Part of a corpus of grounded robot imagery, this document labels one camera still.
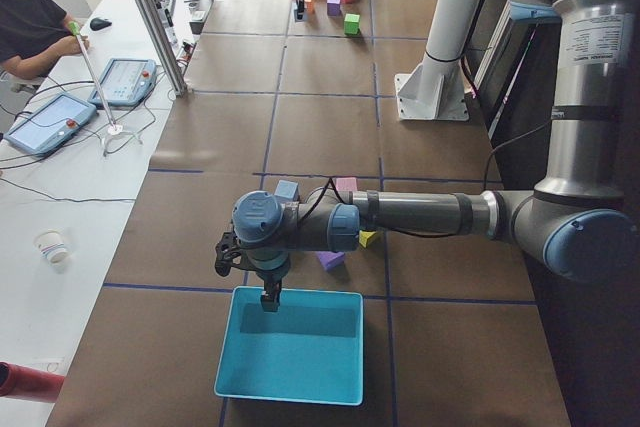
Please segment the light blue block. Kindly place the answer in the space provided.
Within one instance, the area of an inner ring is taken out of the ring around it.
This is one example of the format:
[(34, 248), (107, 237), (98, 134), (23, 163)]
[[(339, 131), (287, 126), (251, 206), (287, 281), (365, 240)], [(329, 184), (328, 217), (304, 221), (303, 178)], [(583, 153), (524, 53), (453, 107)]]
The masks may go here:
[(307, 12), (301, 12), (298, 9), (293, 10), (293, 18), (295, 22), (306, 22), (307, 21)]
[(299, 184), (294, 181), (280, 179), (274, 195), (279, 203), (297, 202), (300, 199)]

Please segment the orange foam block right side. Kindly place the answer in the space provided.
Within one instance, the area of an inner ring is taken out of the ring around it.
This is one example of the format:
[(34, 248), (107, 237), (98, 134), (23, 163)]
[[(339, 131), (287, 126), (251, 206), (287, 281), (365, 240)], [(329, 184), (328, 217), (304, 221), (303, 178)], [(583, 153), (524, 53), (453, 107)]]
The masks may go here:
[(313, 14), (315, 11), (315, 1), (314, 0), (304, 0), (305, 9), (309, 14)]

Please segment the purple foam block right side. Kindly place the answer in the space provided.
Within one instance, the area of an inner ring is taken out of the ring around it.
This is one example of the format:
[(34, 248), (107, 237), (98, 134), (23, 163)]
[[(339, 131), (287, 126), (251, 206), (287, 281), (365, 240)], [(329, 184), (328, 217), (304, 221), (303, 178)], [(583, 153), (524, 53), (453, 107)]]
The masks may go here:
[(341, 0), (326, 0), (326, 12), (331, 17), (339, 16), (341, 14)]

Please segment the purple foam block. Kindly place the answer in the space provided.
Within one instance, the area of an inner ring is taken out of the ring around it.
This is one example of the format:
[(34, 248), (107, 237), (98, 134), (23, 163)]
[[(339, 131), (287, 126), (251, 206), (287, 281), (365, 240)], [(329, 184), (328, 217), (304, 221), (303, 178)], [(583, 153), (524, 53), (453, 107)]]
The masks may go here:
[(316, 257), (323, 269), (328, 272), (345, 261), (344, 252), (318, 251)]
[(326, 0), (326, 12), (331, 17), (339, 16), (341, 14), (341, 0)]

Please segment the green foam block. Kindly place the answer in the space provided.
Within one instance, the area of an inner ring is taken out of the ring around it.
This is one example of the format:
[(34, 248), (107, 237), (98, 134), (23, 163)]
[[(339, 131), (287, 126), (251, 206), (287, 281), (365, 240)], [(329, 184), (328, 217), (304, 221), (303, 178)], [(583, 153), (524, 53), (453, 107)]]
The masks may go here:
[(360, 15), (347, 13), (344, 15), (343, 31), (347, 36), (357, 36), (360, 34)]

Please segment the purple foam block left side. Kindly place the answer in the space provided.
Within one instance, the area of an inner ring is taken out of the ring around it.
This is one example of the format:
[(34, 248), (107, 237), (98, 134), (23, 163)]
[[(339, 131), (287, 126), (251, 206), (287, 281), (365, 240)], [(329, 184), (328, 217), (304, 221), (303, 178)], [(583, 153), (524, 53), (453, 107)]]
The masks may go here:
[(316, 257), (323, 269), (328, 272), (345, 261), (344, 252), (318, 251)]

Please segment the teal plastic bin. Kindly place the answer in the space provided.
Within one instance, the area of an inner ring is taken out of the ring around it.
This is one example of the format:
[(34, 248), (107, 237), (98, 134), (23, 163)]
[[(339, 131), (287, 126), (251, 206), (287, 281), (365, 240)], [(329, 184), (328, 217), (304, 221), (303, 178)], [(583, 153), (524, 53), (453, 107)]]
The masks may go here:
[(214, 392), (221, 397), (358, 406), (364, 396), (364, 299), (285, 289), (266, 312), (262, 289), (234, 290)]

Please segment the pink foam block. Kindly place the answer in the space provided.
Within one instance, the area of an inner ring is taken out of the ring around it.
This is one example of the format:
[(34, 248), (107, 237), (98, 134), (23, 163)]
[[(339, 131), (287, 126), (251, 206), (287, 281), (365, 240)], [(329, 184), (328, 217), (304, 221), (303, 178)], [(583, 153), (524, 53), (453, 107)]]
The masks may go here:
[(356, 177), (339, 177), (335, 179), (334, 184), (339, 192), (353, 192), (358, 190)]

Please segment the teach pendant far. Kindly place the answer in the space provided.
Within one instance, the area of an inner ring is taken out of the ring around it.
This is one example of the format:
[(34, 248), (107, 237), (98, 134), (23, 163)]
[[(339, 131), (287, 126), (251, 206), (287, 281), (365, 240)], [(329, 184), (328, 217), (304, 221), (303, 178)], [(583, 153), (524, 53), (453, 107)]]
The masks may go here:
[(112, 58), (100, 77), (100, 85), (111, 108), (133, 109), (156, 84), (157, 64), (152, 59)]

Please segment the paper cup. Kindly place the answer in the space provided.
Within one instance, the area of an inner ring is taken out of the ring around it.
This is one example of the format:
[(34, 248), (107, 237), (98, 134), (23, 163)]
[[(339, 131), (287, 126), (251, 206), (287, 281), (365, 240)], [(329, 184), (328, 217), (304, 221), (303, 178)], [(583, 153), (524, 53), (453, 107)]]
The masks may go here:
[(34, 246), (57, 273), (65, 271), (69, 250), (60, 232), (47, 230), (40, 233), (34, 239)]

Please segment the stick on white stand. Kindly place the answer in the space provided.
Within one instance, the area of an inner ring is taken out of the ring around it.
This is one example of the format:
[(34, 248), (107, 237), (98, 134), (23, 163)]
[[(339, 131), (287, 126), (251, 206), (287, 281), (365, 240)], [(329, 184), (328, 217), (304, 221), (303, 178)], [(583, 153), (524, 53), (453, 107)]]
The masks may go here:
[(104, 157), (107, 157), (108, 155), (111, 154), (111, 151), (109, 150), (109, 143), (119, 137), (128, 137), (129, 139), (135, 139), (139, 144), (143, 144), (141, 138), (140, 138), (140, 133), (138, 131), (134, 131), (129, 129), (128, 127), (123, 126), (122, 124), (119, 124), (113, 113), (111, 110), (111, 107), (109, 106), (109, 103), (107, 101), (107, 98), (104, 94), (103, 88), (100, 84), (100, 80), (99, 80), (99, 76), (95, 73), (94, 68), (92, 66), (92, 63), (89, 59), (89, 55), (87, 53), (87, 49), (84, 43), (84, 39), (81, 35), (80, 32), (80, 27), (79, 24), (76, 21), (70, 21), (68, 24), (68, 28), (70, 30), (70, 32), (75, 36), (78, 44), (79, 44), (79, 48), (81, 50), (81, 54), (84, 58), (85, 64), (89, 70), (89, 73), (92, 77), (93, 83), (94, 83), (94, 87), (96, 92), (98, 93), (98, 96), (101, 100), (101, 104), (103, 106), (103, 110), (105, 111), (107, 118), (108, 118), (108, 127), (107, 127), (107, 133), (105, 134), (105, 136), (103, 137), (103, 139), (101, 140), (101, 146), (102, 146), (102, 154)]

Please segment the red fire extinguisher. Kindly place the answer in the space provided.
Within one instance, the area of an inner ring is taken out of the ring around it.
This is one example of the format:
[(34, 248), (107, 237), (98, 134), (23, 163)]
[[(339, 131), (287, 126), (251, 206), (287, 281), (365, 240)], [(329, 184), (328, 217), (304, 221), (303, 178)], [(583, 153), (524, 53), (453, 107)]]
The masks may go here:
[(29, 367), (1, 363), (1, 396), (55, 403), (66, 377)]

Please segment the teach pendant near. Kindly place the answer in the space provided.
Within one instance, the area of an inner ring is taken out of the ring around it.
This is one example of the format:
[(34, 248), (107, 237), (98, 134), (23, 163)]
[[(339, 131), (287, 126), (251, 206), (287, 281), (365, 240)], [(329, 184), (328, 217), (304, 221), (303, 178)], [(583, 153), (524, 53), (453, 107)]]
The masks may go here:
[(26, 154), (42, 156), (57, 150), (96, 114), (95, 105), (61, 93), (12, 127), (4, 138)]

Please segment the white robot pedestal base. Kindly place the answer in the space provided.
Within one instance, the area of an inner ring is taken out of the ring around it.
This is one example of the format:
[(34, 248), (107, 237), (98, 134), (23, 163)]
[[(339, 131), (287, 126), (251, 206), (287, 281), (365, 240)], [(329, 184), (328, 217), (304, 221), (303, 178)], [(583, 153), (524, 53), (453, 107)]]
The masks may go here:
[(422, 61), (395, 76), (398, 115), (404, 121), (466, 121), (460, 60), (480, 0), (437, 0)]

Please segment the aluminium frame post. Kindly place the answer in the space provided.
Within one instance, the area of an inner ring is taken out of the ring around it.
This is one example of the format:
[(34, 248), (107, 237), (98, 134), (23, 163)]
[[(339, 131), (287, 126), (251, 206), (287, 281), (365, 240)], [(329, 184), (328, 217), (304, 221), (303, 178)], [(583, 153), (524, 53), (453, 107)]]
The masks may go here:
[(176, 97), (187, 92), (187, 84), (166, 36), (154, 0), (135, 0), (151, 41)]

